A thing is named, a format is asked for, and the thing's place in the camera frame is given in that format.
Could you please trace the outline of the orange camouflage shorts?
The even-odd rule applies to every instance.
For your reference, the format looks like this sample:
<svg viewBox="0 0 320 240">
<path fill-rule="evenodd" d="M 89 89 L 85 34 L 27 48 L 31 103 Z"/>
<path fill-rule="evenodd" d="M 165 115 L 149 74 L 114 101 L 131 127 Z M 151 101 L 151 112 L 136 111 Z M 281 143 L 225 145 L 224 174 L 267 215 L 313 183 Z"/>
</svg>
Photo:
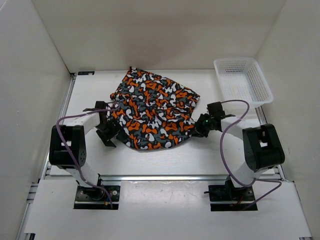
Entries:
<svg viewBox="0 0 320 240">
<path fill-rule="evenodd" d="M 200 95 L 161 75 L 130 67 L 114 93 L 120 110 L 111 114 L 136 150 L 172 148 L 192 136 L 192 113 Z"/>
</svg>

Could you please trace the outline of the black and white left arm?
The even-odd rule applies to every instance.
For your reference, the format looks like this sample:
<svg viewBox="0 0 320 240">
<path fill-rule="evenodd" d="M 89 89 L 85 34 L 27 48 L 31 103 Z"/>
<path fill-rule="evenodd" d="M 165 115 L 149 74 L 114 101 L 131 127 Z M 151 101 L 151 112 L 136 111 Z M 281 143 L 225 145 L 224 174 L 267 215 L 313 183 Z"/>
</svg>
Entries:
<svg viewBox="0 0 320 240">
<path fill-rule="evenodd" d="M 51 129 L 49 162 L 70 173 L 77 184 L 87 189 L 93 200 L 105 194 L 100 174 L 87 163 L 86 134 L 95 129 L 103 145 L 115 148 L 112 142 L 122 130 L 112 113 L 120 110 L 121 103 L 97 101 L 78 115 L 64 116 Z"/>
</svg>

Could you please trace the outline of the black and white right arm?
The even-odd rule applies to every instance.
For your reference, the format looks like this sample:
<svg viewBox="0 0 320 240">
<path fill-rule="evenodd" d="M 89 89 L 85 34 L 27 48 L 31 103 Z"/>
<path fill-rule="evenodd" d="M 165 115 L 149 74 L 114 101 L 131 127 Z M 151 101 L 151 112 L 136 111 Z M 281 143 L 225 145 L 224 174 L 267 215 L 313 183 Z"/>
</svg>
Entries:
<svg viewBox="0 0 320 240">
<path fill-rule="evenodd" d="M 219 151 L 231 180 L 231 183 L 225 186 L 224 193 L 230 200 L 238 199 L 243 193 L 243 188 L 251 187 L 262 173 L 285 161 L 285 153 L 275 126 L 270 123 L 255 126 L 244 121 L 250 105 L 245 100 L 237 101 L 246 105 L 246 110 L 240 117 L 226 114 L 223 109 L 224 102 L 213 102 L 207 105 L 207 113 L 200 115 L 193 130 L 195 137 L 208 137 L 210 131 L 222 133 Z M 234 172 L 230 170 L 223 150 L 227 133 L 243 142 L 244 162 Z"/>
</svg>

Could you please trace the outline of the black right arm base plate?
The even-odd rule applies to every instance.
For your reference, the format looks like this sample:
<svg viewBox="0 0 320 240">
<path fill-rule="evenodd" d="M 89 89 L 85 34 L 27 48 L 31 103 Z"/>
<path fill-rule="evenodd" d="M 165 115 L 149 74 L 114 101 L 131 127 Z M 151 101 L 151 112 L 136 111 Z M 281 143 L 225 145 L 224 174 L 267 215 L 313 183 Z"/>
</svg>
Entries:
<svg viewBox="0 0 320 240">
<path fill-rule="evenodd" d="M 204 192 L 209 196 L 211 212 L 257 211 L 252 187 L 234 188 L 225 185 L 209 185 Z"/>
</svg>

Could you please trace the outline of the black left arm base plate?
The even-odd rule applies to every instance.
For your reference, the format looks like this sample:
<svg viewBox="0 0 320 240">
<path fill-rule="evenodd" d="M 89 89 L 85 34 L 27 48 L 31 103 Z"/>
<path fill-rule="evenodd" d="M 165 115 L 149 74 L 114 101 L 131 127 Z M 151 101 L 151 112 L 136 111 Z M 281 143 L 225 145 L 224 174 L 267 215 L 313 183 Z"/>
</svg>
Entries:
<svg viewBox="0 0 320 240">
<path fill-rule="evenodd" d="M 73 208 L 76 210 L 118 210 L 121 194 L 120 185 L 104 185 L 105 191 L 94 187 L 77 186 Z"/>
</svg>

